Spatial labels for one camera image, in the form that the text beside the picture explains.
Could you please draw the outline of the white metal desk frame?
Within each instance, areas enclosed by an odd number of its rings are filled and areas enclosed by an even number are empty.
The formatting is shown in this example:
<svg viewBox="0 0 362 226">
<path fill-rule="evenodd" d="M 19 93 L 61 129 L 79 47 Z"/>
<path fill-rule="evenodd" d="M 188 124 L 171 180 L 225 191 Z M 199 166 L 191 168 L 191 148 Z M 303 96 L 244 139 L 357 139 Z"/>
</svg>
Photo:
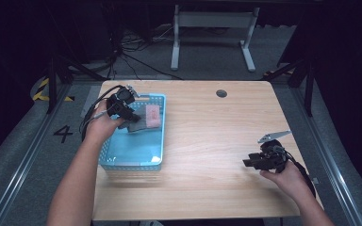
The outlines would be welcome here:
<svg viewBox="0 0 362 226">
<path fill-rule="evenodd" d="M 249 72 L 255 71 L 255 64 L 250 53 L 250 42 L 255 30 L 260 8 L 254 8 L 249 12 L 214 12 L 214 11 L 183 11 L 179 5 L 174 7 L 173 15 L 173 51 L 171 70 L 177 71 L 180 56 L 180 27 L 219 27 L 219 28 L 246 28 L 247 34 L 244 40 L 239 42 L 245 64 Z"/>
</svg>

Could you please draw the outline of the person's left hand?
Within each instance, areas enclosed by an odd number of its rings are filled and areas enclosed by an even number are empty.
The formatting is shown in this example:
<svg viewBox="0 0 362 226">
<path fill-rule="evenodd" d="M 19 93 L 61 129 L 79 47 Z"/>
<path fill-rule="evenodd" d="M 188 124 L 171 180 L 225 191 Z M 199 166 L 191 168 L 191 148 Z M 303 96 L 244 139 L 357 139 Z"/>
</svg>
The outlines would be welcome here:
<svg viewBox="0 0 362 226">
<path fill-rule="evenodd" d="M 98 115 L 98 118 L 93 118 L 89 122 L 83 142 L 103 144 L 114 131 L 124 123 L 124 119 L 118 118 L 113 120 L 107 114 L 106 100 L 103 100 L 98 104 L 94 109 L 94 114 Z"/>
</svg>

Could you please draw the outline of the metal floor rail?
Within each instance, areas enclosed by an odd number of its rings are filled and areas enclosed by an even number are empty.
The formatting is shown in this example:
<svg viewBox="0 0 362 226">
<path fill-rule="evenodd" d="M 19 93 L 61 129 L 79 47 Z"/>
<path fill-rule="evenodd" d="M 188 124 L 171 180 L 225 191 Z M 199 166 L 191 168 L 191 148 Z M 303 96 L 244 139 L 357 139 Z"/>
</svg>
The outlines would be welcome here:
<svg viewBox="0 0 362 226">
<path fill-rule="evenodd" d="M 338 202 L 340 203 L 350 226 L 362 226 L 362 214 L 359 212 L 354 197 L 337 166 L 337 162 L 332 155 L 331 149 L 325 144 L 315 120 L 306 112 L 303 95 L 298 89 L 290 89 L 290 92 L 293 99 L 300 107 L 300 112 L 303 115 L 305 124 L 307 125 L 311 136 L 314 138 L 319 159 L 324 166 L 330 184 L 336 193 Z"/>
<path fill-rule="evenodd" d="M 20 191 L 33 162 L 41 150 L 71 85 L 62 85 L 51 111 L 47 102 L 37 101 L 0 146 L 0 225 Z"/>
</svg>

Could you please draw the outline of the blue perforated plastic basket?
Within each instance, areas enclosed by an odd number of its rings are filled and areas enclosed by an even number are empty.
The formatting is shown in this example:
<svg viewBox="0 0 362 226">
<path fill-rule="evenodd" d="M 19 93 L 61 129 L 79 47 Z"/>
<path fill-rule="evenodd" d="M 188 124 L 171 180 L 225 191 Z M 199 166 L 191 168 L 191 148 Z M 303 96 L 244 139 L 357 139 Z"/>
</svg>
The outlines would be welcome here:
<svg viewBox="0 0 362 226">
<path fill-rule="evenodd" d="M 147 128 L 129 132 L 118 128 L 106 140 L 99 156 L 99 164 L 104 170 L 160 170 L 166 118 L 166 96 L 164 94 L 142 94 L 129 106 L 140 116 L 138 124 L 146 124 L 143 108 L 156 107 L 155 122 Z"/>
</svg>

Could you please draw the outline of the person's right hand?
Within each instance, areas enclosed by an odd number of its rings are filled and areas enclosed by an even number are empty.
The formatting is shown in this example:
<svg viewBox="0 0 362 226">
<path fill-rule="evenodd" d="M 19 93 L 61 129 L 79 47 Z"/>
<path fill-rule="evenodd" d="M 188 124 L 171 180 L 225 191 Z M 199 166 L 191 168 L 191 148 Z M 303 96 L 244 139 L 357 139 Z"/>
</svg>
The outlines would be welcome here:
<svg viewBox="0 0 362 226">
<path fill-rule="evenodd" d="M 286 163 L 285 169 L 280 173 L 268 170 L 260 171 L 260 175 L 274 182 L 283 192 L 295 202 L 302 201 L 305 196 L 311 197 L 312 193 L 307 186 L 303 175 L 290 161 Z"/>
</svg>

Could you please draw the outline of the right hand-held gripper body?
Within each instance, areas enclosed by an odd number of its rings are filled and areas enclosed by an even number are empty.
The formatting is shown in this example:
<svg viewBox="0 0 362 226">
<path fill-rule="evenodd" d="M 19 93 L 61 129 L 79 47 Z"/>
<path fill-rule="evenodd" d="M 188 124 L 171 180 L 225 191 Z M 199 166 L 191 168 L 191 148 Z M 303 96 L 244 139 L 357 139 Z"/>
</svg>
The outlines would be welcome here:
<svg viewBox="0 0 362 226">
<path fill-rule="evenodd" d="M 269 133 L 257 141 L 260 145 L 261 159 L 256 160 L 255 170 L 276 170 L 277 172 L 284 170 L 292 156 L 278 141 L 278 138 L 290 133 L 290 130 Z"/>
</svg>

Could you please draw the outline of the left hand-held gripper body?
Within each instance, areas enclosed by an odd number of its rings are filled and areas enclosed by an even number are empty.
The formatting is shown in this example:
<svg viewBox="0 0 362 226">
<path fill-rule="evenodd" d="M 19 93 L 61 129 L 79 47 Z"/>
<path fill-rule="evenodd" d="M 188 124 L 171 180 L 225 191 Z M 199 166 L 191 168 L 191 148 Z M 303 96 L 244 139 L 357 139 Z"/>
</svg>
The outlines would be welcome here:
<svg viewBox="0 0 362 226">
<path fill-rule="evenodd" d="M 127 120 L 126 114 L 134 113 L 134 109 L 129 105 L 135 102 L 135 96 L 136 92 L 131 86 L 119 86 L 117 92 L 107 99 L 107 114 L 110 117 L 117 115 Z"/>
</svg>

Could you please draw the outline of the black tripod stand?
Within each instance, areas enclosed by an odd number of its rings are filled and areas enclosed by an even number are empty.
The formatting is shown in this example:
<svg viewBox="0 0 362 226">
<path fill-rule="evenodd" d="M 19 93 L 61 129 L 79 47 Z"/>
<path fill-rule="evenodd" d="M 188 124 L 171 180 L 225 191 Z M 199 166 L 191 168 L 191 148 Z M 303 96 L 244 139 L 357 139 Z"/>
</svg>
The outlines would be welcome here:
<svg viewBox="0 0 362 226">
<path fill-rule="evenodd" d="M 289 63 L 284 67 L 277 69 L 274 72 L 265 72 L 261 81 L 272 81 L 282 74 L 291 73 L 288 80 L 290 88 L 298 88 L 305 82 L 304 89 L 304 110 L 308 117 L 312 116 L 312 99 L 314 89 L 314 65 L 310 60 L 299 59 L 293 63 Z"/>
<path fill-rule="evenodd" d="M 80 63 L 77 63 L 65 56 L 55 55 L 51 58 L 51 62 L 48 67 L 48 86 L 49 86 L 49 106 L 47 113 L 50 114 L 54 111 L 58 104 L 58 92 L 57 92 L 57 79 L 62 84 L 71 85 L 74 81 L 73 74 L 69 67 L 73 67 L 88 77 L 96 81 L 106 81 L 106 79 L 98 73 L 88 69 Z"/>
</svg>

